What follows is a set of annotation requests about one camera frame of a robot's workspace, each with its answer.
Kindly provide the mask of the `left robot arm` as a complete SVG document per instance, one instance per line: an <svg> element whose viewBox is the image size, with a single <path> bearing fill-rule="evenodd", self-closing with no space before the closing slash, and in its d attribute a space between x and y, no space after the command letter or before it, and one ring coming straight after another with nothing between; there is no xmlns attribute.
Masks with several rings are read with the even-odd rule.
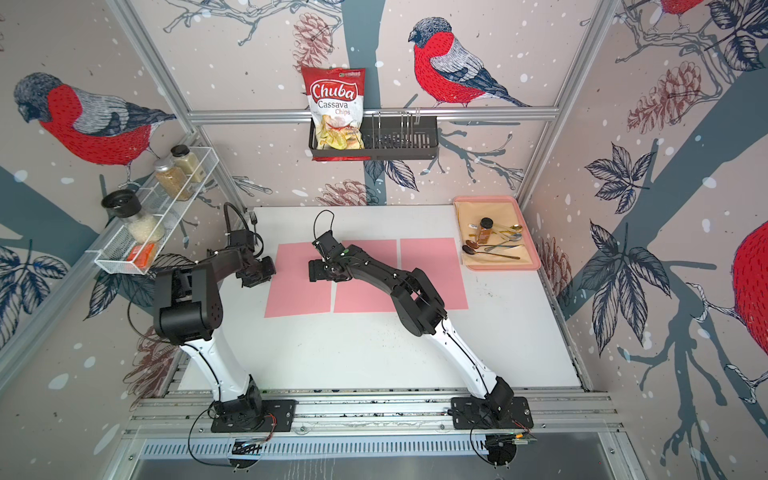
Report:
<svg viewBox="0 0 768 480"><path fill-rule="evenodd" d="M180 347L209 382L215 432L254 431L266 413L251 374L217 330L224 309L219 285L234 275L251 288L275 274L270 258L259 259L259 236L248 228L227 234L227 246L192 265L165 267L155 277L153 328Z"/></svg>

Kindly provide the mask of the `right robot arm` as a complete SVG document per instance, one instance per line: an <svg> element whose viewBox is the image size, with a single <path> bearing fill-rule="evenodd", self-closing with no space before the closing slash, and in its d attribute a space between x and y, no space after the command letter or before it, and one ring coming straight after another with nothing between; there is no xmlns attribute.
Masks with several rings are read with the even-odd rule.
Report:
<svg viewBox="0 0 768 480"><path fill-rule="evenodd" d="M424 271L406 271L382 263L357 245L338 242L330 230L312 245L320 258L308 263L311 282L359 280L387 294L404 328L434 343L460 375L479 409L489 413L490 422L499 425L512 419L514 391L464 342Z"/></svg>

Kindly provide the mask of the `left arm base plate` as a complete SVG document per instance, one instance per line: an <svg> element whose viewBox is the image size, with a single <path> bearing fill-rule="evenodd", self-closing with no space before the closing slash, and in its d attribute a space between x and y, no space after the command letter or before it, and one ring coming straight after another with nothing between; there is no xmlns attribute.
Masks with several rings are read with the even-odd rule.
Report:
<svg viewBox="0 0 768 480"><path fill-rule="evenodd" d="M262 400L253 406L247 400L215 402L213 433L289 432L298 402L292 399Z"/></svg>

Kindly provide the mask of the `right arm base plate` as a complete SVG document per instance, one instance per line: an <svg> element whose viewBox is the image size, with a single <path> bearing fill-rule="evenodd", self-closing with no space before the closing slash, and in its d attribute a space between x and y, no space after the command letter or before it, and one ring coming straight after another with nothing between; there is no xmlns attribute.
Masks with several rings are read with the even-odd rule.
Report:
<svg viewBox="0 0 768 480"><path fill-rule="evenodd" d="M456 430L530 430L534 427L531 409L524 397L514 397L505 407L493 407L475 397L454 397L449 414Z"/></svg>

